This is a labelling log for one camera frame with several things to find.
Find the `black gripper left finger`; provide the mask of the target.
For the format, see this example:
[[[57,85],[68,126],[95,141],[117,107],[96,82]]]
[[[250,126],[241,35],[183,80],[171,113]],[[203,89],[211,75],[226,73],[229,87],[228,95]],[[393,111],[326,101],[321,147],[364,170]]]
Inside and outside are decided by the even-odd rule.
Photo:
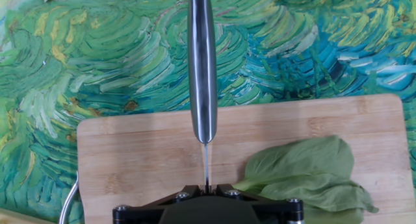
[[[206,195],[205,187],[186,185],[181,191],[163,197],[143,206],[119,205],[112,209],[113,224],[158,223],[163,212],[182,201]]]

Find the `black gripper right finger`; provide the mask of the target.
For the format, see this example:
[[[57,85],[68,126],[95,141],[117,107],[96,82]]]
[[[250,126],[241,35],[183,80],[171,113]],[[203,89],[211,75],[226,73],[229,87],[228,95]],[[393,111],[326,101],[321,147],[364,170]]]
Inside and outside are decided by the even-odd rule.
[[[209,186],[209,194],[235,199],[249,205],[255,214],[277,215],[279,223],[304,224],[304,203],[299,198],[272,200],[259,195],[238,190],[230,184]]]

